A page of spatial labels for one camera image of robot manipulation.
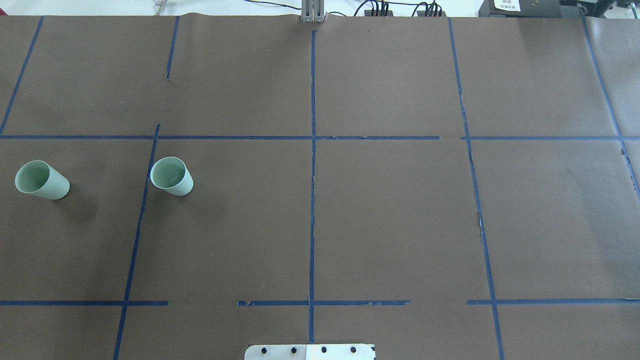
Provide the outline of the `pale green cup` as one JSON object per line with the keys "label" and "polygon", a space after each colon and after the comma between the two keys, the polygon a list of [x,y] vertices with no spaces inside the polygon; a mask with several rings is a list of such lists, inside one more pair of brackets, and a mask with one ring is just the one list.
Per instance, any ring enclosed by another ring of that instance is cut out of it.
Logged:
{"label": "pale green cup", "polygon": [[50,200],[64,198],[71,187],[66,177],[41,160],[23,164],[14,176],[14,186],[23,194]]}
{"label": "pale green cup", "polygon": [[174,156],[163,157],[153,164],[150,180],[156,188],[178,197],[194,189],[194,179],[185,162]]}

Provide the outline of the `left black power strip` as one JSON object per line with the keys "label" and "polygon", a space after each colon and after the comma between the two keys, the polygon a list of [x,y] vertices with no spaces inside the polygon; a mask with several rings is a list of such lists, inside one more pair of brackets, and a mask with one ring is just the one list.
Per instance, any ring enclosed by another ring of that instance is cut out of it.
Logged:
{"label": "left black power strip", "polygon": [[[364,7],[370,4],[371,9],[364,9]],[[356,9],[354,16],[362,12],[365,17],[370,18],[386,18],[393,16],[393,12],[390,10],[390,2],[384,0],[365,0]]]}

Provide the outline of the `black power strip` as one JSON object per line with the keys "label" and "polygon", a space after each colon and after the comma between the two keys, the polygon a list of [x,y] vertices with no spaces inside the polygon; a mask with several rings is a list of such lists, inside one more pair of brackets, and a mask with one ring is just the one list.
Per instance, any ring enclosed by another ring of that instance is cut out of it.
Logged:
{"label": "black power strip", "polygon": [[418,18],[445,18],[446,12],[436,0],[423,1],[414,7],[412,17]]}
{"label": "black power strip", "polygon": [[[371,9],[364,9],[364,7],[370,4]],[[365,0],[356,9],[354,16],[362,12],[365,17],[370,18],[386,18],[393,16],[393,12],[390,10],[390,2],[384,0]]]}

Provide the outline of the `right black power strip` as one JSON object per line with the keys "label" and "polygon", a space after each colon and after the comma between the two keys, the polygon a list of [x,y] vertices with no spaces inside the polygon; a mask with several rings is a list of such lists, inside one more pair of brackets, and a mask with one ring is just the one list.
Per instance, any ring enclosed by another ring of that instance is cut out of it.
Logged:
{"label": "right black power strip", "polygon": [[423,1],[414,7],[412,17],[418,18],[445,18],[446,12],[436,0]]}

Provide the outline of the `black box with label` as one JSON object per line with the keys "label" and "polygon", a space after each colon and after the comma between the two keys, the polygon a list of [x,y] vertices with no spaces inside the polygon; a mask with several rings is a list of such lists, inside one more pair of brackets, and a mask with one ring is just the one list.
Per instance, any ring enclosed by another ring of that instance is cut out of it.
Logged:
{"label": "black box with label", "polygon": [[484,0],[479,18],[580,18],[577,6],[562,5],[560,0]]}

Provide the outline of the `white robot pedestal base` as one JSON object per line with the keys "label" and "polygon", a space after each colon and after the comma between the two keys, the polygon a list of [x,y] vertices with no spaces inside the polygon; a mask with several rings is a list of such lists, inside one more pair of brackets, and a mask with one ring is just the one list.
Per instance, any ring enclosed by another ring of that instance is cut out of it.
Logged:
{"label": "white robot pedestal base", "polygon": [[374,344],[254,344],[247,347],[245,360],[375,360]]}

